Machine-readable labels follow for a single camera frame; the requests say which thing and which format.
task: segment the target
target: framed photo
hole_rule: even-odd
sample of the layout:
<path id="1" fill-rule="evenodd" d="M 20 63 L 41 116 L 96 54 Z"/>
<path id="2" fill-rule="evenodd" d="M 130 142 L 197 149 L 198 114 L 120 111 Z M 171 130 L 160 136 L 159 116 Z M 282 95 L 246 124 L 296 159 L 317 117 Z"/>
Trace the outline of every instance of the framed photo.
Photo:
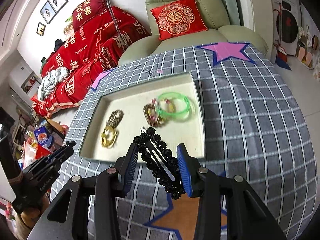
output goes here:
<path id="1" fill-rule="evenodd" d="M 38 81 L 38 77 L 35 75 L 34 72 L 31 73 L 31 75 L 25 80 L 25 82 L 22 84 L 21 88 L 25 93 L 28 93 L 30 89 L 32 88 L 33 84 Z"/>
<path id="2" fill-rule="evenodd" d="M 68 0 L 49 0 L 49 3 L 56 13 L 58 13 L 67 2 Z"/>
<path id="3" fill-rule="evenodd" d="M 48 24 L 52 21 L 52 19 L 56 15 L 56 12 L 53 9 L 53 7 L 51 6 L 51 4 L 49 3 L 49 1 L 47 1 L 45 3 L 45 5 L 42 7 L 40 13 L 41 13 L 42 17 L 44 18 L 45 22 Z"/>
<path id="4" fill-rule="evenodd" d="M 43 23 L 38 23 L 37 33 L 40 36 L 43 36 L 44 34 L 45 25 Z"/>

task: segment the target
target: red wedding blanket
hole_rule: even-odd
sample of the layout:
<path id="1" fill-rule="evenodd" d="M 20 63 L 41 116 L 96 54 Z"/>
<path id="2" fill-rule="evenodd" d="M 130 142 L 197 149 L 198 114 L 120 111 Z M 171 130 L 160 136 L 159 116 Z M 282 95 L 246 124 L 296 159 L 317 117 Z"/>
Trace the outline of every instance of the red wedding blanket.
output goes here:
<path id="1" fill-rule="evenodd" d="M 117 35 L 109 12 L 105 11 L 87 22 L 49 57 L 42 68 L 42 77 L 60 66 L 71 73 L 43 102 L 35 96 L 32 98 L 37 114 L 51 117 L 52 112 L 59 109 L 79 106 L 97 76 L 116 67 L 126 47 L 149 35 L 132 15 L 118 7 L 113 7 L 113 12 L 122 39 Z"/>

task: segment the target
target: red pillow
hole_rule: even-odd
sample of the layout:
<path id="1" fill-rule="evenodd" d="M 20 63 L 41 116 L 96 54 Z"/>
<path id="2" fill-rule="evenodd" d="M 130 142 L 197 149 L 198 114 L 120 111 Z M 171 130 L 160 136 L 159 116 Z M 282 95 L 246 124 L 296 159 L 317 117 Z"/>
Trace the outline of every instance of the red pillow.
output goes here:
<path id="1" fill-rule="evenodd" d="M 86 0 L 72 12 L 73 30 L 76 32 L 96 15 L 107 9 L 106 0 Z"/>
<path id="2" fill-rule="evenodd" d="M 206 31 L 195 0 L 178 0 L 151 9 L 159 27 L 160 38 L 169 38 L 189 33 Z"/>

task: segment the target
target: black hair clip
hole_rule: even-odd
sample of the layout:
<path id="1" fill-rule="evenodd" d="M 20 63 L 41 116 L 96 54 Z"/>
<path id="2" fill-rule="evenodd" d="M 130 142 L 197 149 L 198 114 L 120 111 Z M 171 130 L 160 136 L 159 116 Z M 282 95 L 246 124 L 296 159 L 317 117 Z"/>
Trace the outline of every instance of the black hair clip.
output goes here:
<path id="1" fill-rule="evenodd" d="M 167 144 L 161 141 L 161 136 L 156 134 L 153 127 L 146 130 L 141 128 L 141 132 L 140 136 L 133 139 L 133 142 L 138 145 L 138 152 L 141 153 L 142 160 L 147 163 L 147 168 L 152 171 L 153 177 L 159 179 L 159 184 L 164 186 L 164 190 L 171 194 L 171 198 L 180 198 L 185 191 L 177 158 L 172 157 L 172 151 L 167 149 Z"/>

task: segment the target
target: hand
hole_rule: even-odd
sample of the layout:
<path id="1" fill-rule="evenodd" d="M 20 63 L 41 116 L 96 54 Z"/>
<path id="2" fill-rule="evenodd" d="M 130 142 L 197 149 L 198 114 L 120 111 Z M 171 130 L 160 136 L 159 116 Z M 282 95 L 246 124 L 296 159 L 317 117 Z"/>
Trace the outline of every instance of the hand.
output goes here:
<path id="1" fill-rule="evenodd" d="M 49 205 L 49 199 L 45 194 L 42 197 L 41 210 L 36 208 L 27 208 L 21 213 L 21 215 L 16 215 L 16 234 L 18 239 L 26 240 L 28 238 L 28 235 L 30 234 L 32 228 L 38 222 L 39 218 Z"/>

